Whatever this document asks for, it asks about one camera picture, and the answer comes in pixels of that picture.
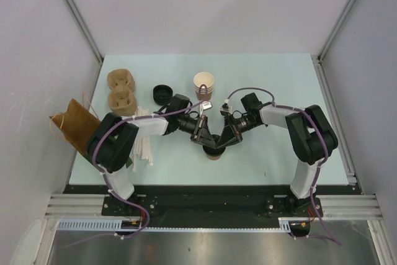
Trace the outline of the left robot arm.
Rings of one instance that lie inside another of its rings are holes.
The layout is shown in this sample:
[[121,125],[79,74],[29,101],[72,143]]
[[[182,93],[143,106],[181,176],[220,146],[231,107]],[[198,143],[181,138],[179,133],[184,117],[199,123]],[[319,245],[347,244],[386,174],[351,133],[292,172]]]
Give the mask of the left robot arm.
[[103,175],[108,192],[117,198],[115,207],[124,215],[132,214],[137,200],[131,196],[135,188],[128,177],[127,161],[134,143],[146,137],[168,135],[181,130],[199,145],[217,149],[204,115],[190,117],[190,99],[176,94],[166,106],[165,113],[121,118],[108,113],[86,145],[86,159]]

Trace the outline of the black cup lid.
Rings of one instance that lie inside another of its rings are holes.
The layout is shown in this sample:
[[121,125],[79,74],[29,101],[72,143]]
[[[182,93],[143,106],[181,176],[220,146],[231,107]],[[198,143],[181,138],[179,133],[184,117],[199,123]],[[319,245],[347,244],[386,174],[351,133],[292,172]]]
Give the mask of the black cup lid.
[[[216,135],[216,134],[213,134],[212,137],[213,137],[215,143],[217,143],[218,140],[220,139],[220,136]],[[224,148],[210,148],[209,146],[203,146],[203,150],[204,150],[204,152],[206,152],[206,151],[214,151],[214,152],[216,152],[216,151],[224,151],[225,152],[226,148],[225,147]]]

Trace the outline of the brown paper cup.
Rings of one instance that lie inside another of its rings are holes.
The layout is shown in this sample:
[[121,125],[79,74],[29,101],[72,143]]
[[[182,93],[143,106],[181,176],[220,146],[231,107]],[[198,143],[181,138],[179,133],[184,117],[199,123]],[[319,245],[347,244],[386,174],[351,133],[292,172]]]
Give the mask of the brown paper cup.
[[212,161],[216,161],[218,159],[221,158],[221,156],[223,155],[224,151],[206,151],[205,154],[207,156],[208,159],[212,160]]

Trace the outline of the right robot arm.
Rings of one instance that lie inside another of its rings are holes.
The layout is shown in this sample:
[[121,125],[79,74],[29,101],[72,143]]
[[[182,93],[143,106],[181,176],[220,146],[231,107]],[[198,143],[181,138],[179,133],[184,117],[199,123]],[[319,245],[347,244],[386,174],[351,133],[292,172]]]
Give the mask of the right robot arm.
[[218,149],[242,142],[243,133],[258,126],[273,125],[288,130],[293,151],[298,158],[297,168],[286,200],[287,211],[300,216],[308,210],[307,199],[313,199],[322,165],[338,147],[338,139],[320,106],[305,109],[262,103],[255,93],[241,99],[245,113],[233,116],[229,100],[220,108],[224,118],[222,133],[216,142]]

